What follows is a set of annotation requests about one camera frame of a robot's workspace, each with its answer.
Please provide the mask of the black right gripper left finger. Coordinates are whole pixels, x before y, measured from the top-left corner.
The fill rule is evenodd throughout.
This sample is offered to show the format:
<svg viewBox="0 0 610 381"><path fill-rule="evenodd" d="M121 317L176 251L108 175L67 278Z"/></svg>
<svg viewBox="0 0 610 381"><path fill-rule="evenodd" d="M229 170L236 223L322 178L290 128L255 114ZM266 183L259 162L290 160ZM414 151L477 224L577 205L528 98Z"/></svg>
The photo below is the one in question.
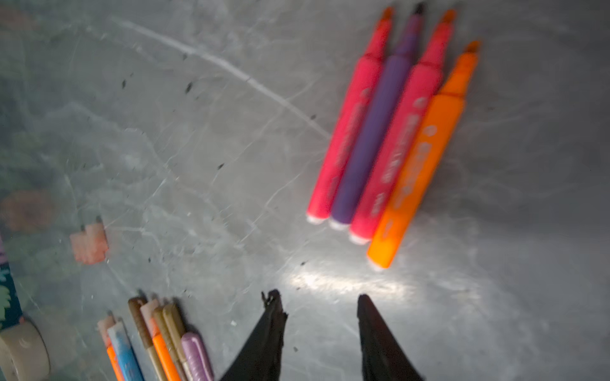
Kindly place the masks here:
<svg viewBox="0 0 610 381"><path fill-rule="evenodd" d="M284 330L288 314L281 293L261 294L264 312L240 353L221 378L225 380L278 381L281 377Z"/></svg>

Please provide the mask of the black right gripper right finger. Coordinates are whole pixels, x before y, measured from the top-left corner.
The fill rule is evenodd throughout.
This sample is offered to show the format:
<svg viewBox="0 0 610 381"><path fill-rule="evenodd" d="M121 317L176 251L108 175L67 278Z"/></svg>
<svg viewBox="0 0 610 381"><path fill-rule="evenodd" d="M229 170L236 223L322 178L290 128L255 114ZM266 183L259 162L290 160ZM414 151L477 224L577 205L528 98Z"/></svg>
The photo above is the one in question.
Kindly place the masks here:
<svg viewBox="0 0 610 381"><path fill-rule="evenodd" d="M368 295L357 301L364 380L423 381Z"/></svg>

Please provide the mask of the purple highlighter pen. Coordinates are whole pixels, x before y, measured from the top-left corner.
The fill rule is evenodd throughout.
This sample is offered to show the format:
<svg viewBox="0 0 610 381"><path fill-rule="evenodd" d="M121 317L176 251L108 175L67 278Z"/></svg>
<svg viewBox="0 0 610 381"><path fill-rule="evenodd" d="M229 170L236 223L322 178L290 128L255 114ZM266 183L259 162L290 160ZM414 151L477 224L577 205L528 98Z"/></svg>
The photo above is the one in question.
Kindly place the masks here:
<svg viewBox="0 0 610 381"><path fill-rule="evenodd" d="M385 62L332 205L329 225L334 230L347 230L352 222L390 119L415 62L425 10L426 3L418 2L401 33L398 45Z"/></svg>

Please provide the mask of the translucent pen cap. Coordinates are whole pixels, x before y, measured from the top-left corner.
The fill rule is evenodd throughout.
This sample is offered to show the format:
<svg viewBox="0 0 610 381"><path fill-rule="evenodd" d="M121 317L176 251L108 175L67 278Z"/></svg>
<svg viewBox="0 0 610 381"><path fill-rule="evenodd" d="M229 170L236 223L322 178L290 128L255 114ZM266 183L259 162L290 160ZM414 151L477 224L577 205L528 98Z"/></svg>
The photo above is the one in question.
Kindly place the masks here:
<svg viewBox="0 0 610 381"><path fill-rule="evenodd" d="M76 261L82 264L96 264L106 260L106 253L101 254L91 249L85 231L71 234L70 242Z"/></svg>
<svg viewBox="0 0 610 381"><path fill-rule="evenodd" d="M109 247L106 239L106 232L102 222L95 222L85 226L85 233L89 239L89 244L95 252L105 254Z"/></svg>

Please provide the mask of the pink red highlighter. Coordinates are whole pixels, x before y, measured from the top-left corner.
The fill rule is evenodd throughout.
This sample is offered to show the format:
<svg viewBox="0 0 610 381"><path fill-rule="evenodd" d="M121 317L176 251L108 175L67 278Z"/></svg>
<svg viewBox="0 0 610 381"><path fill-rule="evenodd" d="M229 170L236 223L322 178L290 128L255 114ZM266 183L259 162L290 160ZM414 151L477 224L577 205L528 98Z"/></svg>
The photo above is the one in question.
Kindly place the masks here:
<svg viewBox="0 0 610 381"><path fill-rule="evenodd" d="M340 180L346 168L366 108L384 67L392 31L394 7L388 6L376 24L365 52L354 68L330 144L307 208L307 221L319 225L330 217Z"/></svg>

